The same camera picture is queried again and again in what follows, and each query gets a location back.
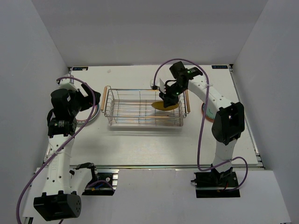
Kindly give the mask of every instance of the wooden handle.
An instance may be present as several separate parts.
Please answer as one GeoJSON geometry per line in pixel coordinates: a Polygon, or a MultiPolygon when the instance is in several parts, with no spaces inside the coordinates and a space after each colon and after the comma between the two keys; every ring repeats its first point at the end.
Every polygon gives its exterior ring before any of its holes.
{"type": "Polygon", "coordinates": [[[188,90],[185,91],[185,96],[186,96],[187,112],[190,113],[190,102],[189,102],[189,94],[188,94],[188,90]]]}
{"type": "Polygon", "coordinates": [[[105,101],[106,101],[106,95],[107,95],[107,86],[105,86],[105,88],[104,88],[104,95],[102,97],[101,111],[104,110],[104,105],[105,105],[105,101]]]}

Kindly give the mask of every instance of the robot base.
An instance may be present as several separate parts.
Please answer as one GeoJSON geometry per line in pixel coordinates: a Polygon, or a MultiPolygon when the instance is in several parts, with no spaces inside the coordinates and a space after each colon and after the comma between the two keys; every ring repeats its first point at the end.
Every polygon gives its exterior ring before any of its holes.
{"type": "Polygon", "coordinates": [[[227,177],[223,185],[216,185],[210,172],[198,172],[194,175],[195,179],[191,182],[196,186],[196,198],[240,197],[239,189],[229,191],[239,185],[235,172],[227,177]]]}

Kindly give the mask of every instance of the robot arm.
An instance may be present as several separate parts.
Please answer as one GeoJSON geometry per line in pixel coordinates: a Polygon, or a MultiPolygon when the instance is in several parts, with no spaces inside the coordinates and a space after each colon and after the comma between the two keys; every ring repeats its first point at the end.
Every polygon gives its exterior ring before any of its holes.
{"type": "MultiPolygon", "coordinates": [[[[51,93],[53,109],[50,110],[48,121],[49,157],[57,154],[48,164],[48,173],[41,197],[34,198],[34,208],[46,220],[58,220],[78,217],[81,213],[80,195],[90,182],[98,180],[96,167],[93,163],[80,164],[75,171],[70,171],[72,139],[60,152],[59,147],[72,137],[76,131],[76,115],[92,106],[93,97],[90,90],[81,85],[88,94],[83,96],[79,89],[62,79],[59,88],[51,93]]],[[[100,94],[94,92],[96,104],[100,94]]]]}
{"type": "MultiPolygon", "coordinates": [[[[178,103],[178,95],[185,90],[190,90],[202,101],[206,101],[206,79],[203,73],[196,67],[186,69],[182,62],[177,62],[170,67],[175,83],[168,86],[160,84],[160,98],[164,107],[178,103]]],[[[212,167],[224,161],[230,162],[211,170],[211,179],[215,185],[221,185],[232,175],[231,160],[237,139],[245,129],[244,107],[240,102],[233,103],[222,96],[214,87],[209,87],[208,108],[215,119],[212,126],[212,133],[216,139],[215,158],[212,167]]]]}

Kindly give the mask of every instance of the wall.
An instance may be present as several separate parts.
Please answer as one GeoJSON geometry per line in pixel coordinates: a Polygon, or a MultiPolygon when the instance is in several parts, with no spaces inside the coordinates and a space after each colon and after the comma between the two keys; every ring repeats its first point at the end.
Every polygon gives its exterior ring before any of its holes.
{"type": "Polygon", "coordinates": [[[67,72],[30,0],[0,1],[1,223],[16,223],[22,188],[47,147],[47,113],[55,78],[67,72]]]}
{"type": "Polygon", "coordinates": [[[234,66],[235,81],[266,168],[292,223],[299,223],[299,1],[269,0],[234,66]]]}
{"type": "Polygon", "coordinates": [[[32,0],[68,66],[233,63],[267,0],[32,0]]]}

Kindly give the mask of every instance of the dish rack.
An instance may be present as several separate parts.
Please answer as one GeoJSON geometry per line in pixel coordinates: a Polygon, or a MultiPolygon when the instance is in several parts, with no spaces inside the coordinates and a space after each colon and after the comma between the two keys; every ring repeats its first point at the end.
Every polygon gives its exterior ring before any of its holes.
{"type": "Polygon", "coordinates": [[[151,106],[161,101],[159,90],[104,88],[100,110],[111,127],[163,127],[183,126],[190,113],[188,90],[179,95],[178,108],[160,111],[151,106]]]}

